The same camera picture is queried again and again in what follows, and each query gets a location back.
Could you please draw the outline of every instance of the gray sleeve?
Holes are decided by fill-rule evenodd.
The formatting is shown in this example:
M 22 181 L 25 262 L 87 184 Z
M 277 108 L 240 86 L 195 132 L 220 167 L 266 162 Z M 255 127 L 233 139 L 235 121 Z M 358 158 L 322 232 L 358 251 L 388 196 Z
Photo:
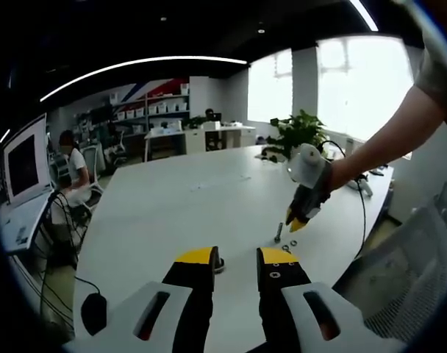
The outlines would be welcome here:
M 434 99 L 447 112 L 447 68 L 441 63 L 439 55 L 436 55 L 434 46 L 428 46 L 426 40 L 425 46 L 415 86 Z

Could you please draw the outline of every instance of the bright window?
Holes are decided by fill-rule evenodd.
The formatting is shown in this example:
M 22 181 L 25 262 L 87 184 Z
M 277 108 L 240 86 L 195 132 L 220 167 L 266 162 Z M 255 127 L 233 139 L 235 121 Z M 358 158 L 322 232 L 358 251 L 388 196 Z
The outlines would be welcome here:
M 263 57 L 248 71 L 248 120 L 269 123 L 292 114 L 292 51 Z
M 318 117 L 326 129 L 366 141 L 381 129 L 412 87 L 403 42 L 347 37 L 318 42 Z

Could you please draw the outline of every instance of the ceiling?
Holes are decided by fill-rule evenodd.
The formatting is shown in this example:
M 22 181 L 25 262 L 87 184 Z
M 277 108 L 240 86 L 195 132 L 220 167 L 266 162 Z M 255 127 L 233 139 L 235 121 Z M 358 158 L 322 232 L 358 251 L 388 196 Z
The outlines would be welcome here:
M 390 1 L 362 2 L 381 33 L 422 46 L 419 29 L 403 9 Z M 228 77 L 242 69 L 195 60 L 131 65 L 82 80 L 39 103 L 60 85 L 108 65 L 166 55 L 251 62 L 280 49 L 314 46 L 321 38 L 369 32 L 351 4 L 341 0 L 24 1 L 15 7 L 8 2 L 6 11 L 7 23 L 16 28 L 0 37 L 1 101 L 15 111 L 8 126 L 119 85 L 173 76 Z

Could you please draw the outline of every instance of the computer mouse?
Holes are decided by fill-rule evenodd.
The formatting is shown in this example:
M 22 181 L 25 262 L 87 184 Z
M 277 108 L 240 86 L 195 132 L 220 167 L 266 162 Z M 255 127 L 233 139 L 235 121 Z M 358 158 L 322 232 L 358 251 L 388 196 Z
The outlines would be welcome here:
M 82 305 L 82 320 L 88 333 L 94 336 L 106 327 L 107 300 L 99 293 L 90 294 Z

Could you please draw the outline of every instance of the potted plant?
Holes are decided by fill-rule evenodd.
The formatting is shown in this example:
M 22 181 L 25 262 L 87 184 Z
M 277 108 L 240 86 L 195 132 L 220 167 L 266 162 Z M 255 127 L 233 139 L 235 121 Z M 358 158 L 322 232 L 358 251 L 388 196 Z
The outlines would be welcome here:
M 207 118 L 205 116 L 186 117 L 181 120 L 181 126 L 183 129 L 198 129 L 206 121 Z
M 326 140 L 322 130 L 324 125 L 321 121 L 302 109 L 298 115 L 290 115 L 290 118 L 285 120 L 271 119 L 270 124 L 278 129 L 279 137 L 268 136 L 266 141 L 270 146 L 262 150 L 261 158 L 263 160 L 275 163 L 286 159 L 290 160 L 301 144 L 310 143 L 317 146 Z

